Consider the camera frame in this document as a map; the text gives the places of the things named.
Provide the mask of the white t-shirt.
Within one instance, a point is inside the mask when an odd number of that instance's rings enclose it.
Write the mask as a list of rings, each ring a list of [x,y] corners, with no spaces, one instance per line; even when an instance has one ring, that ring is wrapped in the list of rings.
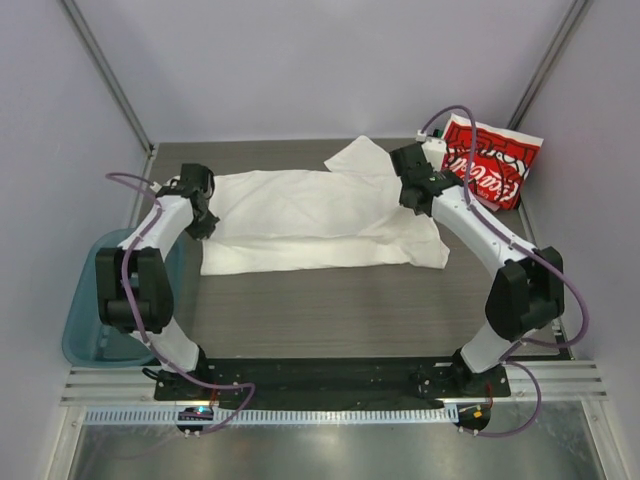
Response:
[[[209,209],[221,221],[203,244],[201,274],[446,266],[435,222],[400,206],[401,183],[381,146],[359,136],[324,166],[218,177]]]

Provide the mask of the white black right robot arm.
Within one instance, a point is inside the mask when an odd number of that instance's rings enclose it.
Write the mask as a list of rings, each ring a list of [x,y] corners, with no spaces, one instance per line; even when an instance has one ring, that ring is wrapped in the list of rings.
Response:
[[[564,284],[547,269],[561,272],[562,256],[552,247],[539,250],[523,241],[479,202],[467,198],[462,180],[451,171],[435,170],[420,144],[395,149],[390,158],[401,181],[400,205],[449,229],[491,276],[486,321],[452,355],[450,372],[457,392],[481,395],[518,341],[564,313]]]

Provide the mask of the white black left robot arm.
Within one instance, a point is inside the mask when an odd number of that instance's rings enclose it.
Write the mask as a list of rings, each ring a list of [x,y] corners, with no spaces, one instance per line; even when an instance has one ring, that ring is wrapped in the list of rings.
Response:
[[[213,385],[202,348],[174,318],[174,295],[165,261],[182,234],[209,239],[219,218],[209,210],[214,173],[187,163],[177,179],[151,181],[141,193],[152,210],[139,226],[113,248],[95,257],[99,318],[105,325],[143,344],[161,363],[166,379],[177,380],[190,398],[205,397]]]

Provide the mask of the blue transparent plastic bin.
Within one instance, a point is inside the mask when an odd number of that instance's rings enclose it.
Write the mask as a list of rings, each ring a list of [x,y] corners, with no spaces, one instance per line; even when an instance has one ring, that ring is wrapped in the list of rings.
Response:
[[[73,366],[96,369],[143,366],[154,355],[138,339],[104,325],[99,316],[95,257],[102,248],[117,248],[134,232],[133,228],[118,229],[104,234],[93,244],[86,257],[67,317],[62,352]],[[185,272],[186,241],[181,235],[175,241],[164,263],[172,302],[161,304],[168,314],[167,327],[177,313],[180,291]]]

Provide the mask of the left aluminium frame post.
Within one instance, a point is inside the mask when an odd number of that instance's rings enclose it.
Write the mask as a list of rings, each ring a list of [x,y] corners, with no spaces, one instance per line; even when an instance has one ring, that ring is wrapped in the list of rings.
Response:
[[[89,55],[95,70],[101,77],[116,106],[127,121],[138,143],[141,145],[146,156],[151,157],[154,153],[154,143],[150,140],[139,117],[135,113],[133,106],[117,79],[117,76],[103,52],[103,49],[99,45],[89,23],[79,8],[78,3],[74,0],[60,0],[58,1],[58,4],[67,16],[71,27]]]

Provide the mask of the aluminium frame post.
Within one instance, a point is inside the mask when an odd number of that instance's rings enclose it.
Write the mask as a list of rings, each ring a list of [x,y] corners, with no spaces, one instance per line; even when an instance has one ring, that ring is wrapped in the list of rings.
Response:
[[[574,0],[570,3],[507,123],[508,129],[518,130],[522,126],[592,4],[592,0]]]
[[[67,16],[71,27],[89,55],[95,70],[101,77],[116,106],[127,121],[138,143],[141,145],[146,156],[151,157],[154,153],[154,143],[150,140],[139,117],[135,113],[133,106],[117,79],[117,76],[103,52],[103,49],[99,45],[89,23],[79,8],[78,3],[74,0],[60,0],[58,1],[58,4]]]

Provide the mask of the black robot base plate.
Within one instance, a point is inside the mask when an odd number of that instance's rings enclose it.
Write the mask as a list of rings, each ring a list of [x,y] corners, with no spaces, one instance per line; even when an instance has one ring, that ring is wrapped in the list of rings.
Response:
[[[235,409],[256,390],[253,410],[350,411],[438,408],[454,398],[507,398],[506,371],[497,366],[471,374],[445,357],[387,358],[201,358],[190,375],[209,385],[231,385],[214,392],[177,373],[157,372],[159,401],[209,401]]]

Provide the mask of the aluminium rail extrusion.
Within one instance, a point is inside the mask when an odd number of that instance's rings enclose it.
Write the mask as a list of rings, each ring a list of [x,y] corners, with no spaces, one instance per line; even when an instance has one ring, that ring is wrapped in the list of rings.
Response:
[[[506,368],[510,395],[494,395],[497,403],[544,401],[606,401],[608,394],[595,363],[590,361],[532,361],[523,372]],[[135,368],[99,370],[73,368],[67,376],[62,406],[150,405],[155,383]]]

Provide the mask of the right aluminium frame post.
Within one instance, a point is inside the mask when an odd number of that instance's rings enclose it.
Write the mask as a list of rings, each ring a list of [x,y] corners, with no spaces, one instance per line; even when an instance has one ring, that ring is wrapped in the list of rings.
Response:
[[[522,126],[592,4],[592,0],[574,0],[570,3],[507,123],[508,129],[518,130]]]

